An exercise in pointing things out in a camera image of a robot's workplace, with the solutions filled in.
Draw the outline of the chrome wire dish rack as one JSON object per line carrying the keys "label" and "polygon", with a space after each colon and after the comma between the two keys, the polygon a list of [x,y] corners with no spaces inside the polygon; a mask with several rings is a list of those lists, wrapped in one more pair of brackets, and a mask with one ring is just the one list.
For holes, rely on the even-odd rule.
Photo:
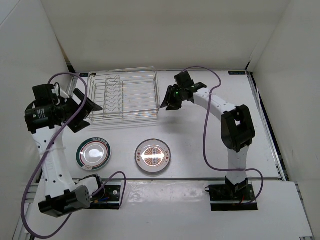
{"label": "chrome wire dish rack", "polygon": [[92,112],[93,124],[122,124],[156,120],[160,107],[155,67],[92,71],[88,98],[102,108]]}

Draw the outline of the orange sunburst plate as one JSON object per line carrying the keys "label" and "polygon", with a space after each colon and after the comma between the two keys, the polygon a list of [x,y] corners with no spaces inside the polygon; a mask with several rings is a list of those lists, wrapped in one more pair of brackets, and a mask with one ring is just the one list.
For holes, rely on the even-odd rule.
{"label": "orange sunburst plate", "polygon": [[156,138],[142,141],[134,153],[137,167],[149,176],[157,176],[165,172],[171,159],[172,154],[169,146]]}

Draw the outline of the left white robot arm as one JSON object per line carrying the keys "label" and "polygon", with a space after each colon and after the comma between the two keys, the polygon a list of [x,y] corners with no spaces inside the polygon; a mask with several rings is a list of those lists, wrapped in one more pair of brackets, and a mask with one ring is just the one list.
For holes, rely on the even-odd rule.
{"label": "left white robot arm", "polygon": [[68,170],[62,127],[78,133],[90,124],[85,118],[101,107],[90,99],[83,108],[59,84],[41,84],[32,88],[35,100],[25,110],[25,122],[34,139],[40,157],[45,199],[38,203],[39,211],[51,217],[61,217],[88,209],[94,200],[105,194],[102,180],[97,174],[74,182]]}

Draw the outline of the green rimmed white plate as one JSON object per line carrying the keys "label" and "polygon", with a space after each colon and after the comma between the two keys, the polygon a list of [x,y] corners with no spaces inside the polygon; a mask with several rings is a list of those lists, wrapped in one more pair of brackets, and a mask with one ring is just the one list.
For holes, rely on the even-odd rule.
{"label": "green rimmed white plate", "polygon": [[101,137],[92,137],[82,142],[76,151],[76,163],[86,171],[103,168],[111,158],[111,146]]}

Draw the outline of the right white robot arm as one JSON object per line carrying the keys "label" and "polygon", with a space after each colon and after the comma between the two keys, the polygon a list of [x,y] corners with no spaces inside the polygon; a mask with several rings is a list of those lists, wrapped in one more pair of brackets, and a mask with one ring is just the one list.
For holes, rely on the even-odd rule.
{"label": "right white robot arm", "polygon": [[175,75],[175,84],[167,88],[161,107],[167,111],[182,108],[184,101],[192,102],[220,121],[220,135],[227,148],[228,167],[224,193],[230,200],[238,199],[248,186],[247,156],[256,136],[253,120],[246,105],[235,105],[213,93],[204,83],[195,83],[188,71]]}

